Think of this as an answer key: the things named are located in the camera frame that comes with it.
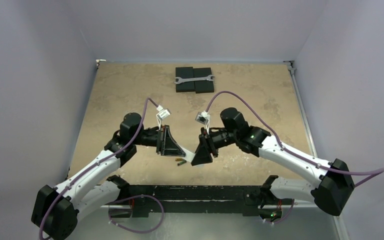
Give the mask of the right black foam block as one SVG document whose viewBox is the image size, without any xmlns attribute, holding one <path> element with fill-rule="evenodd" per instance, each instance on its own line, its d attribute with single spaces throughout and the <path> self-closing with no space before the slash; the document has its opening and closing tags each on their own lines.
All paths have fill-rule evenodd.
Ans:
<svg viewBox="0 0 384 240">
<path fill-rule="evenodd" d="M 212 75 L 212 69 L 210 67 L 194 68 L 193 74 L 195 78 L 203 78 Z M 214 82 L 209 80 L 199 80 L 194 82 L 195 93 L 213 93 L 215 91 Z"/>
</svg>

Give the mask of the white remote control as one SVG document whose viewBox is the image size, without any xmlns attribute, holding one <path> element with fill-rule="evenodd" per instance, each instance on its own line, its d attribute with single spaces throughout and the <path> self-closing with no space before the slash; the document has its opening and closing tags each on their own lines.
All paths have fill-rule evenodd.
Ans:
<svg viewBox="0 0 384 240">
<path fill-rule="evenodd" d="M 195 153 L 194 152 L 191 152 L 185 148 L 182 149 L 185 153 L 185 156 L 183 157 L 183 159 L 189 163 L 191 163 L 195 157 Z"/>
</svg>

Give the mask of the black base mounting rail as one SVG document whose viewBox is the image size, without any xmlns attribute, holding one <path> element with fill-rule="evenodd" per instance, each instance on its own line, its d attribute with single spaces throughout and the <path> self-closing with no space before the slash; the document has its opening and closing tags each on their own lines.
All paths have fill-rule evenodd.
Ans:
<svg viewBox="0 0 384 240">
<path fill-rule="evenodd" d="M 120 205 L 132 207 L 134 218 L 160 212 L 256 217 L 263 209 L 292 203 L 290 198 L 279 200 L 259 185 L 129 185 L 121 188 L 116 199 Z"/>
</svg>

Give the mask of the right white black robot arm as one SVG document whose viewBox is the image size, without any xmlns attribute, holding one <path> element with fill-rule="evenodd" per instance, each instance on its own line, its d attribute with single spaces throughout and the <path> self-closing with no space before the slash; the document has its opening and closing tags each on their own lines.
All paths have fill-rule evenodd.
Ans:
<svg viewBox="0 0 384 240">
<path fill-rule="evenodd" d="M 279 164 L 302 178 L 269 176 L 256 195 L 261 205 L 291 199 L 314 203 L 332 216 L 342 213 L 355 189 L 345 162 L 312 157 L 284 144 L 261 127 L 249 125 L 234 107 L 220 113 L 223 127 L 210 127 L 210 118 L 206 111 L 199 112 L 195 117 L 204 127 L 198 136 L 199 144 L 191 160 L 192 166 L 212 163 L 220 148 L 236 145 L 242 152 Z"/>
</svg>

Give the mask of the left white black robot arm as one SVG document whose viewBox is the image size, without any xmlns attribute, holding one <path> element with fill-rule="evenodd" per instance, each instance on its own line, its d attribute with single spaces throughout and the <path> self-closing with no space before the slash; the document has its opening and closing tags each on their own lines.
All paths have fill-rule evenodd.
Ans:
<svg viewBox="0 0 384 240">
<path fill-rule="evenodd" d="M 138 198 L 131 195 L 130 184 L 112 172 L 124 166 L 136 153 L 137 146 L 154 147 L 164 157 L 180 157 L 191 162 L 194 153 L 178 144 L 169 125 L 162 120 L 169 115 L 166 109 L 157 115 L 158 125 L 144 128 L 144 117 L 131 112 L 124 116 L 103 150 L 82 170 L 54 187 L 43 186 L 37 193 L 31 222 L 39 227 L 41 240 L 65 240 L 80 220 L 106 204 L 134 206 Z"/>
</svg>

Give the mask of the silver open-end wrench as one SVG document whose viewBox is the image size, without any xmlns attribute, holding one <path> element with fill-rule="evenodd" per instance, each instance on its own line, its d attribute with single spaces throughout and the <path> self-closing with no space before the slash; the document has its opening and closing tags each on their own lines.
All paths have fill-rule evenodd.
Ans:
<svg viewBox="0 0 384 240">
<path fill-rule="evenodd" d="M 175 77 L 174 83 L 176 85 L 188 83 L 188 82 L 198 82 L 198 81 L 209 81 L 213 82 L 215 79 L 215 76 L 212 74 L 209 74 L 207 76 L 203 77 L 193 77 L 193 78 L 182 78 L 182 77 Z"/>
</svg>

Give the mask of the right aluminium frame rail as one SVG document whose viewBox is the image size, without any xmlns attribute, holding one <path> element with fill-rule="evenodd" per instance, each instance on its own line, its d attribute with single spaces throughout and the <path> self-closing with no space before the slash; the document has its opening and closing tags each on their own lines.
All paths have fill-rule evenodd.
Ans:
<svg viewBox="0 0 384 240">
<path fill-rule="evenodd" d="M 303 105 L 303 102 L 302 102 L 302 98 L 301 98 L 301 94 L 300 94 L 300 91 L 299 91 L 299 88 L 298 88 L 298 84 L 297 84 L 297 81 L 296 81 L 296 78 L 295 78 L 295 71 L 296 71 L 296 68 L 294 67 L 294 61 L 284 61 L 283 62 L 288 71 L 289 71 L 289 74 L 290 74 L 290 78 L 291 78 L 291 81 L 292 81 L 292 84 L 293 84 L 293 88 L 294 88 L 294 91 L 295 91 L 295 94 L 296 94 L 296 99 L 297 99 L 297 102 L 298 102 L 298 105 L 299 105 L 299 109 L 300 109 L 300 113 L 301 113 L 301 118 L 302 118 L 302 121 L 303 121 L 303 124 L 304 124 L 304 127 L 305 127 L 305 132 L 306 132 L 306 138 L 307 138 L 307 142 L 308 142 L 308 145 L 309 145 L 309 149 L 310 149 L 310 152 L 311 152 L 311 155 L 312 156 L 315 156 L 317 157 L 318 156 L 318 153 L 317 153 L 317 150 L 315 148 L 315 144 L 314 144 L 314 139 L 313 139 L 313 136 L 312 136 L 312 132 L 311 132 L 311 129 L 310 129 L 310 125 L 309 125 L 309 122 L 308 122 L 308 118 L 307 118 L 307 114 L 305 112 L 305 108 L 304 108 L 304 105 Z M 350 237 L 349 237 L 349 234 L 348 234 L 348 231 L 344 225 L 344 221 L 341 217 L 339 216 L 334 216 L 333 217 L 333 221 L 334 221 L 334 226 L 336 228 L 336 232 L 337 232 L 337 235 L 339 237 L 340 240 L 349 240 Z"/>
</svg>

